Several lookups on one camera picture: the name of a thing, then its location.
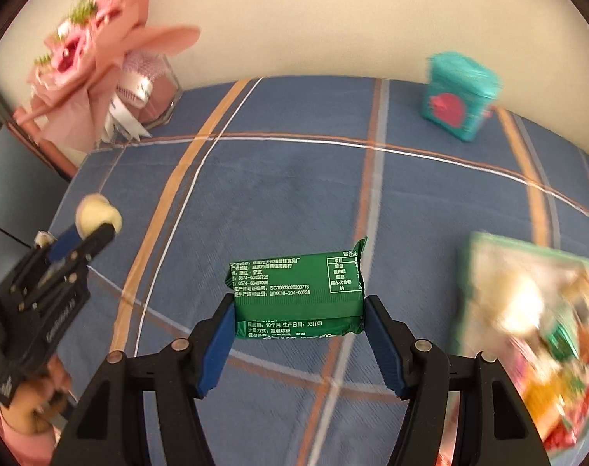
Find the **teal tin box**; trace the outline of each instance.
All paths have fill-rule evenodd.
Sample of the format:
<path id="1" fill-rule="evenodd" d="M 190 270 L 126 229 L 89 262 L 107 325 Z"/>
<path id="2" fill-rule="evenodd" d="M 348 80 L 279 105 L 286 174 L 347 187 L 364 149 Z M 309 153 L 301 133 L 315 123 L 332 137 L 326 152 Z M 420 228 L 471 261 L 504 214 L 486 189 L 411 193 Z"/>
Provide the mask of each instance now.
<path id="1" fill-rule="evenodd" d="M 429 58 L 430 72 L 422 116 L 452 135 L 471 141 L 502 89 L 500 78 L 460 52 Z"/>

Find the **pink flower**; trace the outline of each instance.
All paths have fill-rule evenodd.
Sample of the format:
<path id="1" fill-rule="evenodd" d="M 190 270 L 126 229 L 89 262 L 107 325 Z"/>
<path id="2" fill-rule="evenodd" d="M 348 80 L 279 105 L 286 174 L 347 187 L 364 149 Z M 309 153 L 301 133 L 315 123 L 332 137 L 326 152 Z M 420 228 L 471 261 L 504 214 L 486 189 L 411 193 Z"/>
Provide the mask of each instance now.
<path id="1" fill-rule="evenodd" d="M 68 82 L 79 69 L 82 57 L 91 47 L 92 39 L 89 29 L 72 26 L 68 33 L 56 44 L 51 54 L 52 71 L 47 72 L 46 81 L 60 86 Z"/>
<path id="2" fill-rule="evenodd" d="M 94 31 L 122 13 L 122 0 L 93 0 L 96 3 L 96 16 L 90 19 L 90 26 Z"/>

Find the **green wrapper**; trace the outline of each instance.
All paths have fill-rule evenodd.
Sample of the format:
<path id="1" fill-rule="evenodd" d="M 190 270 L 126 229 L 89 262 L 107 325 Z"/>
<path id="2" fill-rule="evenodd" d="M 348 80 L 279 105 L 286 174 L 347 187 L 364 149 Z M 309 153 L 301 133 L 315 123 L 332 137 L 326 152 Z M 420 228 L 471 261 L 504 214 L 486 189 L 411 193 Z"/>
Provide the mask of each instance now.
<path id="1" fill-rule="evenodd" d="M 302 338 L 361 333 L 364 280 L 353 250 L 236 261 L 225 284 L 234 291 L 238 338 Z"/>
<path id="2" fill-rule="evenodd" d="M 556 361 L 579 359 L 577 322 L 573 307 L 567 301 L 561 302 L 553 314 L 543 320 L 541 336 Z"/>

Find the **orange stripe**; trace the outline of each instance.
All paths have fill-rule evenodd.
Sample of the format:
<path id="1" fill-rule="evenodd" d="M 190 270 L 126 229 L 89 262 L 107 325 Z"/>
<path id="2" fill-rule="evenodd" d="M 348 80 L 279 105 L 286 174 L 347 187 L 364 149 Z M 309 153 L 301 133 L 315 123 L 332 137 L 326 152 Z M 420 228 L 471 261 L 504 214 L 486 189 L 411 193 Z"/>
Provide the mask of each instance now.
<path id="1" fill-rule="evenodd" d="M 376 142 L 376 126 L 378 123 L 378 106 L 381 96 L 381 81 L 375 81 L 374 92 L 372 95 L 372 109 L 370 113 L 370 122 L 368 124 L 368 133 L 366 143 L 374 145 Z M 362 185 L 359 190 L 359 208 L 357 210 L 357 221 L 355 223 L 355 242 L 365 236 L 365 229 L 368 224 L 368 210 L 370 205 L 370 188 L 372 183 L 372 171 L 374 165 L 374 149 L 367 148 L 364 156 L 364 170 L 362 171 Z M 336 366 L 336 361 L 340 347 L 342 346 L 342 337 L 333 337 L 329 341 L 329 350 L 325 357 L 325 363 L 321 370 L 322 382 L 316 390 L 312 410 L 309 414 L 308 422 L 303 433 L 303 439 L 299 447 L 296 466 L 304 466 L 308 461 L 308 455 L 314 441 L 316 429 L 321 419 L 322 407 L 325 399 L 329 394 L 331 387 L 331 375 Z"/>
<path id="2" fill-rule="evenodd" d="M 234 103 L 235 99 L 247 85 L 247 82 L 249 81 L 240 80 L 232 86 L 230 91 L 228 91 L 228 93 L 225 95 L 224 99 L 219 102 L 219 105 L 217 105 L 217 107 L 213 110 L 213 113 L 210 114 L 199 132 L 197 132 L 198 136 L 210 135 L 213 132 L 223 117 L 225 111 L 232 105 L 232 103 Z M 128 296 L 131 299 L 135 299 L 139 283 L 141 282 L 141 277 L 143 277 L 143 272 L 145 271 L 145 267 L 148 264 L 148 260 L 150 259 L 150 255 L 154 249 L 154 245 L 159 238 L 159 234 L 163 228 L 167 214 L 171 209 L 174 196 L 176 195 L 176 192 L 178 191 L 178 188 L 180 187 L 187 170 L 191 166 L 191 163 L 193 163 L 193 160 L 197 156 L 197 153 L 205 141 L 206 140 L 202 138 L 191 141 L 189 147 L 176 165 L 176 168 L 174 168 L 174 170 L 171 172 L 171 175 L 169 175 L 167 183 L 165 184 L 163 192 L 161 193 L 159 203 L 157 203 L 157 207 L 152 214 L 152 219 L 143 238 L 143 242 L 141 243 L 141 247 L 137 252 L 137 256 L 135 256 L 135 261 L 133 262 L 131 270 L 126 277 L 126 282 L 124 283 L 124 288 L 122 289 L 123 296 Z M 117 309 L 117 318 L 113 324 L 113 337 L 111 339 L 109 351 L 124 350 L 126 347 L 126 341 L 129 337 L 129 328 L 131 326 L 132 310 L 133 307 L 131 304 L 129 304 L 128 301 L 120 301 Z"/>
<path id="3" fill-rule="evenodd" d="M 530 218 L 532 220 L 532 241 L 541 247 L 549 246 L 549 216 L 547 206 L 545 205 L 545 195 L 542 191 L 535 188 L 532 184 L 542 187 L 541 178 L 530 159 L 530 153 L 525 146 L 521 134 L 514 124 L 513 118 L 503 108 L 495 107 L 497 116 L 502 123 L 502 129 L 506 133 L 506 138 L 513 151 L 514 157 L 519 164 L 525 178 L 530 182 L 526 186 L 528 193 L 528 206 L 530 208 Z"/>

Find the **snack package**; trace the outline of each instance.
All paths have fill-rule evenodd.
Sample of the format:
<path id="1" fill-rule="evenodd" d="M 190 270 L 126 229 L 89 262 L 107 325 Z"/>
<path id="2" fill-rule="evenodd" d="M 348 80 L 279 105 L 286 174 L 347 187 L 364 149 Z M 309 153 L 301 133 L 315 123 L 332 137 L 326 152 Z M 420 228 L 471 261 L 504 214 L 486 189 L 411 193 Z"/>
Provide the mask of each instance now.
<path id="1" fill-rule="evenodd" d="M 577 320 L 579 357 L 589 362 L 589 276 L 582 268 L 575 280 L 565 286 L 561 296 L 573 307 Z"/>
<path id="2" fill-rule="evenodd" d="M 584 383 L 569 368 L 555 373 L 545 383 L 534 381 L 530 384 L 523 401 L 542 440 L 549 436 L 566 412 L 583 398 L 584 393 Z"/>
<path id="3" fill-rule="evenodd" d="M 540 339 L 533 341 L 532 351 L 535 355 L 534 380 L 538 383 L 547 383 L 553 375 L 562 370 L 562 365 L 556 361 Z"/>
<path id="4" fill-rule="evenodd" d="M 514 266 L 495 272 L 479 303 L 492 326 L 517 337 L 538 328 L 544 309 L 536 282 L 524 269 Z"/>
<path id="5" fill-rule="evenodd" d="M 353 250 L 230 264 L 237 338 L 302 338 L 361 333 L 364 279 Z"/>
<path id="6" fill-rule="evenodd" d="M 557 307 L 545 315 L 539 333 L 556 361 L 579 359 L 577 320 L 568 301 L 560 301 Z"/>
<path id="7" fill-rule="evenodd" d="M 589 386 L 586 388 L 584 397 L 569 411 L 549 434 L 544 442 L 545 448 L 549 450 L 567 449 L 577 443 L 578 437 L 586 424 L 586 417 L 589 414 Z"/>
<path id="8" fill-rule="evenodd" d="M 523 397 L 527 388 L 536 378 L 536 370 L 541 363 L 524 340 L 507 337 L 506 342 L 508 344 L 507 348 L 502 350 L 498 358 L 517 392 Z"/>

